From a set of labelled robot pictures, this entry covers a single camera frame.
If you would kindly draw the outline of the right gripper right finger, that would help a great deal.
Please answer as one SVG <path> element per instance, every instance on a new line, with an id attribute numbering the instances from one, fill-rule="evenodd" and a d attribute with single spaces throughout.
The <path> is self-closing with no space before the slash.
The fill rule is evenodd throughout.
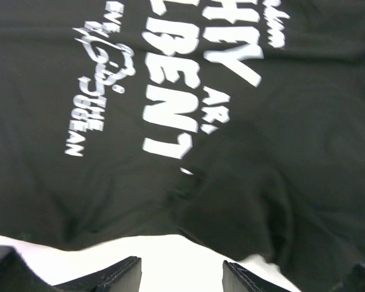
<path id="1" fill-rule="evenodd" d="M 365 291 L 365 262 L 355 264 L 342 279 L 324 281 L 313 274 L 296 279 L 284 275 L 299 291 Z M 288 291 L 234 262 L 223 262 L 224 291 Z"/>

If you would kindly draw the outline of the black printed t shirt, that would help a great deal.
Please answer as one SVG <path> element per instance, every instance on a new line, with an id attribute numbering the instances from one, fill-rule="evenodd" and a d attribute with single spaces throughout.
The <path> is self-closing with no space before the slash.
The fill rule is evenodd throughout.
<path id="1" fill-rule="evenodd" d="M 0 1 L 0 235 L 365 262 L 365 1 Z"/>

